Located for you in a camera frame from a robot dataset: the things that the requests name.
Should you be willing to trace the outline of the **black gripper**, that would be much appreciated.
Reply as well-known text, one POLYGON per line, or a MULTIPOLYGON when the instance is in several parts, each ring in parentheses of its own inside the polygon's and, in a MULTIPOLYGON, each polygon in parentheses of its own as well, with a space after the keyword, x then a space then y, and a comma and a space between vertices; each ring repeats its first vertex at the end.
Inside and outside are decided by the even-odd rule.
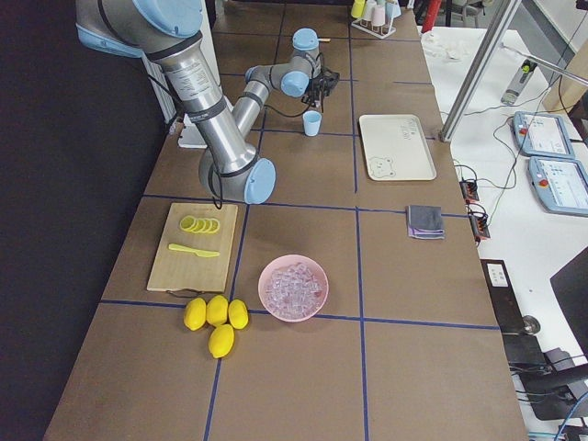
POLYGON ((322 107, 324 101, 323 85, 312 85, 308 90, 308 105, 310 107, 322 107))

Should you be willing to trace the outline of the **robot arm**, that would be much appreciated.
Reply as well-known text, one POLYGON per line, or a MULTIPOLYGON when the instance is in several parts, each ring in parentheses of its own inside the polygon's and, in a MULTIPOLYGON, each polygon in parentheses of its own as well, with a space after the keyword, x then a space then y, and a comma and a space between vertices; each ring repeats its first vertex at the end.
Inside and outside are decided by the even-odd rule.
POLYGON ((246 136, 270 93, 279 90, 318 108, 339 81, 324 64, 311 28, 297 30, 286 63, 246 73, 246 87, 233 107, 201 51, 203 14, 199 1, 78 1, 76 27, 89 49, 118 56, 146 56, 158 64, 197 127, 206 150, 200 183, 217 200, 261 204, 276 183, 276 169, 246 136))

